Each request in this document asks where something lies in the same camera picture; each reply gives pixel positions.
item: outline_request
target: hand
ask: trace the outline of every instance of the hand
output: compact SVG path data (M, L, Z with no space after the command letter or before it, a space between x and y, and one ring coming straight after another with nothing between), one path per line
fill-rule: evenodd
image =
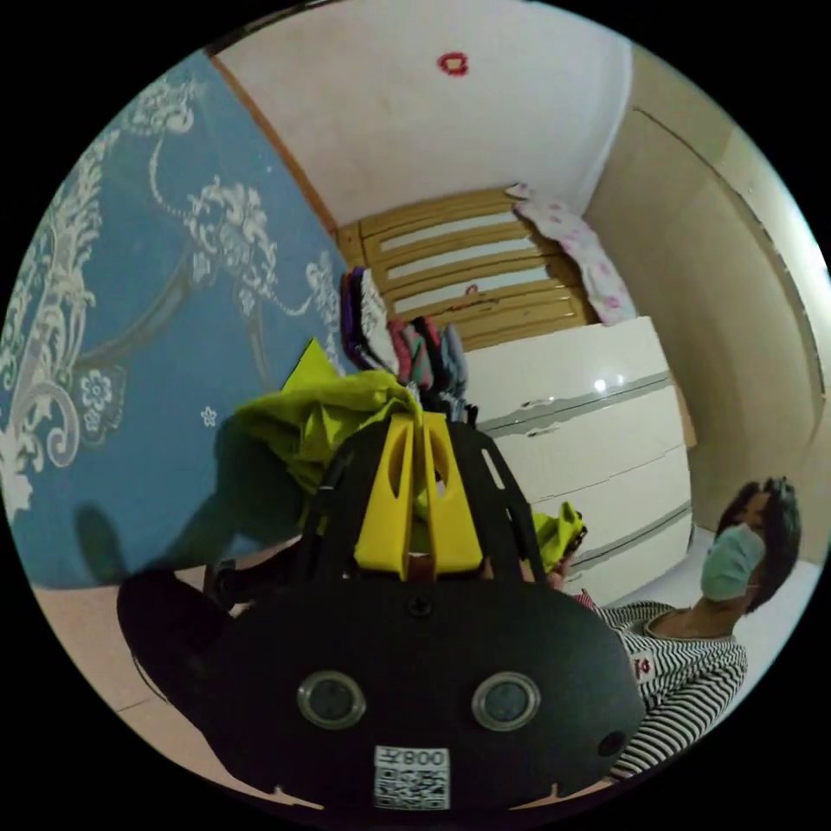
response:
M549 584L549 586L551 586L552 589L565 591L565 580L569 575L571 560L573 557L574 555L571 553L566 554L563 559L560 560L560 562L557 563L551 571L549 571L545 581Z
M531 564L527 560L519 561L519 570L522 572L522 579L525 580L526 583L534 582L534 574L531 571ZM482 565L481 579L493 580L493 566L491 565L489 557L485 558L485 561Z

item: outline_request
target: folded clothes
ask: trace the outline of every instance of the folded clothes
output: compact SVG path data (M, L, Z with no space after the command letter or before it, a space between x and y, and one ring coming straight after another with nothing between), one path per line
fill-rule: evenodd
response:
M367 349L395 376L398 376L398 356L387 329L387 306L372 279L372 273L365 269L357 277L360 286L360 328Z
M461 338L456 327L449 323L441 334L442 348L447 349L448 356L453 361L456 380L456 394L464 396L467 390L467 360L461 345Z
M433 371L433 389L438 392L447 392L450 386L450 375L441 361L441 335L435 328L431 318L415 318L412 322L415 331L424 338L430 368Z
M441 363L449 377L448 393L453 396L460 396L459 371L456 369L453 356L450 354L450 344L444 332L441 334Z
M414 382L419 390L432 390L435 382L433 366L427 354L424 338L409 323L402 327L401 338L409 352L410 369L407 380Z
M359 369L384 370L395 375L396 373L393 370L397 367L397 358L392 354L392 342L389 340L389 334L385 333L390 346L387 349L384 338L378 337L377 332L374 332L374 327L368 324L368 328L374 332L373 344L375 344L377 351L386 353L387 361L384 361L370 348L369 340L362 328L363 319L360 310L364 303L364 282L367 279L370 281L367 285L370 286L369 293L371 295L371 286L374 286L374 284L371 283L371 277L368 277L365 269L361 267L353 268L349 273L344 274L341 280L340 328L344 351Z
M398 358L398 380L401 383L409 383L413 369L413 358L409 354L409 347L402 336L403 328L407 324L403 320L388 320L387 330L392 339L392 348Z

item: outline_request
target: screw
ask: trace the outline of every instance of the screw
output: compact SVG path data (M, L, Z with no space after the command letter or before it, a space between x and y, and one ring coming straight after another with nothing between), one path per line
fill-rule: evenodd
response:
M433 603L427 597L416 595L407 601L407 611L413 617L427 617L433 611Z

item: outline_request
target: stacked clothing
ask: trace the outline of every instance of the stacked clothing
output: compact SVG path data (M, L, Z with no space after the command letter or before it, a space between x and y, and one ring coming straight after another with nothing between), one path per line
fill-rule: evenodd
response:
M409 323L391 320L387 327L398 356L398 380L427 412L475 427L479 409L465 400L467 362L453 324L440 332L431 318L422 317Z
M386 370L427 412L476 425L478 408L465 400L467 362L451 324L439 331L429 317L388 319L368 269L353 268L341 283L344 351L360 370Z
M387 307L369 271L344 275L340 292L340 331L344 352L361 370L386 370L398 377L400 366L387 330Z

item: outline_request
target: dark hair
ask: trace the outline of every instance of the dark hair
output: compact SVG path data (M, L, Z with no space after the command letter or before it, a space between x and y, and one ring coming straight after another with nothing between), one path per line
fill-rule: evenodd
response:
M763 511L766 551L759 590L747 608L746 615L755 612L769 601L788 579L796 566L799 544L802 541L802 521L796 503L796 490L784 476L781 479L768 479L761 486L758 482L748 482L742 487L722 514L716 537L737 524L736 515L743 511L750 499L758 493L770 494Z

